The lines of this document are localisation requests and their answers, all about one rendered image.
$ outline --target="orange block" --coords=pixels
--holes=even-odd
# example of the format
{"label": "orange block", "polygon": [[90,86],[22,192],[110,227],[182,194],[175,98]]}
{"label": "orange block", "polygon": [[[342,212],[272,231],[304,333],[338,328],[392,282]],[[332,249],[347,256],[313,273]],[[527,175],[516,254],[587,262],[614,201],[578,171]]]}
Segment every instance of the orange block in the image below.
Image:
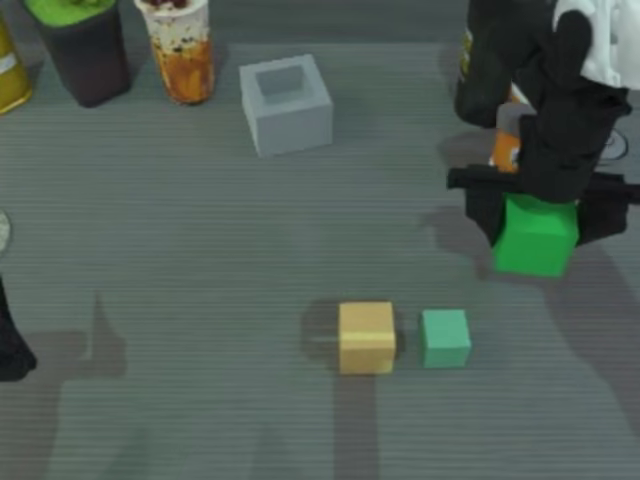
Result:
{"label": "orange block", "polygon": [[340,373],[391,373],[396,356],[396,332],[391,302],[340,304]]}

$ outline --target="cup of iced drink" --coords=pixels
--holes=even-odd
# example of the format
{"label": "cup of iced drink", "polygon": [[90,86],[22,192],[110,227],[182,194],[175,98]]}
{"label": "cup of iced drink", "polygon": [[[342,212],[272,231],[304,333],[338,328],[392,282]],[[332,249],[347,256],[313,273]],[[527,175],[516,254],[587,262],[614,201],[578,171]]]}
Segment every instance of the cup of iced drink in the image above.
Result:
{"label": "cup of iced drink", "polygon": [[197,105],[213,93],[208,0],[134,0],[144,16],[151,48],[169,96]]}

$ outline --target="cup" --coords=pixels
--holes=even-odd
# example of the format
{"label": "cup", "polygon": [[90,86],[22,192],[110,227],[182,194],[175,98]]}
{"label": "cup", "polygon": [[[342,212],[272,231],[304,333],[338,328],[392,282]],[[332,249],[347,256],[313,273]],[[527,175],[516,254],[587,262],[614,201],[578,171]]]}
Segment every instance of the cup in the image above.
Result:
{"label": "cup", "polygon": [[168,95],[182,105],[206,101],[215,83],[208,0],[188,0],[184,8],[170,2],[134,2],[147,25]]}
{"label": "cup", "polygon": [[0,13],[0,114],[23,104],[31,94],[29,76]]}

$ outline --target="gray square bin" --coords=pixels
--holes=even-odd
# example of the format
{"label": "gray square bin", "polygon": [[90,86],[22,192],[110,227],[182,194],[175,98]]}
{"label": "gray square bin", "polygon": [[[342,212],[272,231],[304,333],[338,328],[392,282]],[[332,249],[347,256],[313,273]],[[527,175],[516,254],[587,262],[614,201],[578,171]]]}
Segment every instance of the gray square bin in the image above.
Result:
{"label": "gray square bin", "polygon": [[240,88],[260,157],[333,142],[333,102],[312,55],[240,67]]}

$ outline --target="black bottle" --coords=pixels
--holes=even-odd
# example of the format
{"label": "black bottle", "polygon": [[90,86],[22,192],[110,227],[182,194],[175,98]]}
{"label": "black bottle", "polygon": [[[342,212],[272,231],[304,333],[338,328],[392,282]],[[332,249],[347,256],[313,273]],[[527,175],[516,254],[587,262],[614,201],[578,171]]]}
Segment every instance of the black bottle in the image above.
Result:
{"label": "black bottle", "polygon": [[531,25],[527,22],[532,21],[532,16],[548,16],[550,21],[556,1],[469,1],[455,96],[455,111],[462,121],[482,128],[495,128],[498,107],[509,96],[512,72],[495,52],[494,31],[504,27],[503,22],[522,22],[522,29],[528,30]]}

